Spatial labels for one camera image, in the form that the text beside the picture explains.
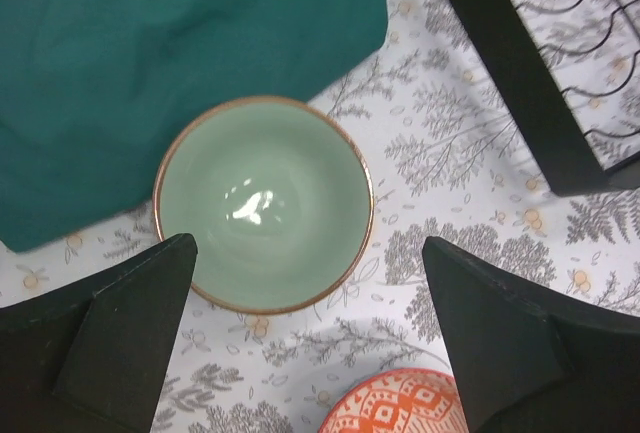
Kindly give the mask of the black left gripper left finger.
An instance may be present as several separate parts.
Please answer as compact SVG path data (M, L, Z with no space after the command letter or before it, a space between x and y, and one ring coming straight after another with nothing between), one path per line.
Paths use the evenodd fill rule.
M2 308L2 431L149 431L197 253L177 234Z

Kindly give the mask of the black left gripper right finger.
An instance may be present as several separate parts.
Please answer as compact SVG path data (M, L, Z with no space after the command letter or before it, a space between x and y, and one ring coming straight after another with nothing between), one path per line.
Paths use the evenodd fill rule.
M422 259L472 432L636 432L639 320L435 236Z

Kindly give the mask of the orange geometric patterned bowl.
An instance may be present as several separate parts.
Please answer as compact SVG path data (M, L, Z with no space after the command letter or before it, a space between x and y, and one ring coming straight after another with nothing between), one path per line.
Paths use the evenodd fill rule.
M455 380L424 368L380 373L336 403L320 430L328 433L467 433Z

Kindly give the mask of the pale green ceramic bowl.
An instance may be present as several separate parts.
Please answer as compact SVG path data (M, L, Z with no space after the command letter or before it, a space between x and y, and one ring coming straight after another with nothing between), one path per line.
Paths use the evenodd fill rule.
M233 100L192 121L160 163L152 204L160 239L196 241L192 289L251 315L298 311L339 289L374 220L356 143L321 111L277 96Z

